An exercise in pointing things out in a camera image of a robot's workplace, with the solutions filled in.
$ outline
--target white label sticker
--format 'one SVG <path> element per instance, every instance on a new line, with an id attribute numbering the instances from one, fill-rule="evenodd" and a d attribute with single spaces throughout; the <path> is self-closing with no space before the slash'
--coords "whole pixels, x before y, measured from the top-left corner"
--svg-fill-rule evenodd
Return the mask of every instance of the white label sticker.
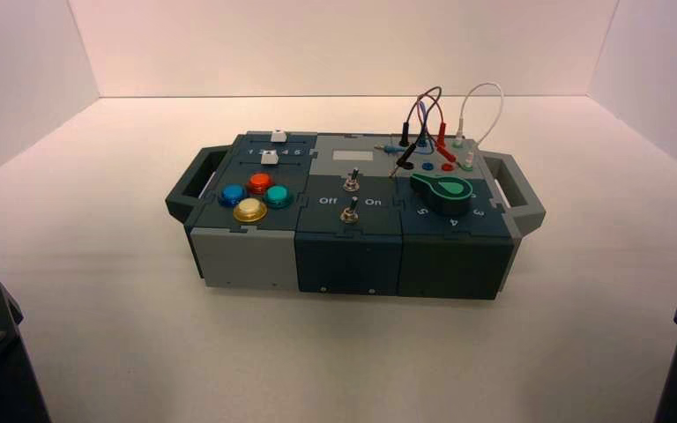
<path id="1" fill-rule="evenodd" d="M 372 152 L 361 152 L 361 151 L 352 151 L 352 150 L 334 150 L 333 151 L 334 160 L 360 160 L 360 161 L 372 161 L 373 156 Z"/>

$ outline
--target blue button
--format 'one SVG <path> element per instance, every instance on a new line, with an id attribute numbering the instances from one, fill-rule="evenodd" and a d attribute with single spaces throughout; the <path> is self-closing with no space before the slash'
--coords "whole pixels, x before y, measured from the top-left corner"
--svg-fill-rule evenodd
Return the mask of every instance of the blue button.
<path id="1" fill-rule="evenodd" d="M 226 207 L 235 207 L 248 195 L 242 185 L 231 184 L 224 187 L 219 196 L 219 203 Z"/>

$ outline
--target red button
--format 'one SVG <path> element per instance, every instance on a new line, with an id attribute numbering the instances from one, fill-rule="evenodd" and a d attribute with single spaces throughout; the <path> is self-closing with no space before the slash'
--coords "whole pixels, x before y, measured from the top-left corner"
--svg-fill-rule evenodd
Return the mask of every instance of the red button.
<path id="1" fill-rule="evenodd" d="M 248 182 L 248 191 L 252 194 L 263 194 L 273 185 L 268 174 L 253 174 Z"/>

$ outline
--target teal button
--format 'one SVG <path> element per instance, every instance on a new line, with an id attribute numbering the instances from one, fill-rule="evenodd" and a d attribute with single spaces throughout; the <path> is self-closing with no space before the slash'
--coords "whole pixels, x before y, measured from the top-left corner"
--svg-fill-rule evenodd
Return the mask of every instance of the teal button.
<path id="1" fill-rule="evenodd" d="M 286 207 L 291 201 L 289 189 L 286 189 L 284 185 L 274 185 L 266 190 L 264 201 L 274 209 Z"/>

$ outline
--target white tabletop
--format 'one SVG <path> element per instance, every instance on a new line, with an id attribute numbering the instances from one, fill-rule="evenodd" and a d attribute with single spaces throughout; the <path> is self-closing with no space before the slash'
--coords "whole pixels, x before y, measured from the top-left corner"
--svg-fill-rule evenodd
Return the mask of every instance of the white tabletop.
<path id="1" fill-rule="evenodd" d="M 460 99 L 446 99 L 449 132 Z M 497 99 L 473 99 L 476 137 Z M 582 97 L 484 150 L 547 217 L 496 301 L 207 288 L 164 198 L 246 130 L 397 132 L 407 98 L 100 100 L 0 168 L 0 279 L 54 421 L 648 421 L 677 338 L 677 163 Z"/>

